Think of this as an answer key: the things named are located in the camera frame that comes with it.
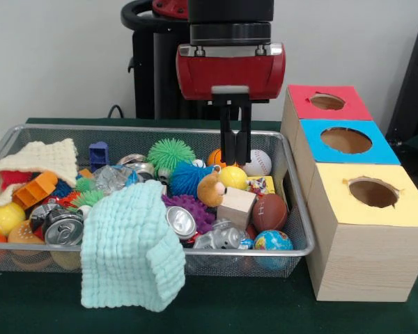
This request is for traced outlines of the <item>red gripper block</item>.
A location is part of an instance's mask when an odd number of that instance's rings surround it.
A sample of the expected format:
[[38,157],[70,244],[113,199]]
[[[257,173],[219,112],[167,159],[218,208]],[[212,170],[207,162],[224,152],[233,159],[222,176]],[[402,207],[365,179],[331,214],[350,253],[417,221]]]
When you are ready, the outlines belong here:
[[[243,46],[180,45],[176,71],[183,97],[213,100],[216,96],[242,95],[253,102],[277,98],[283,86],[286,52],[281,42]],[[251,161],[251,103],[241,108],[241,130],[231,129],[231,106],[220,109],[222,161],[244,166]]]

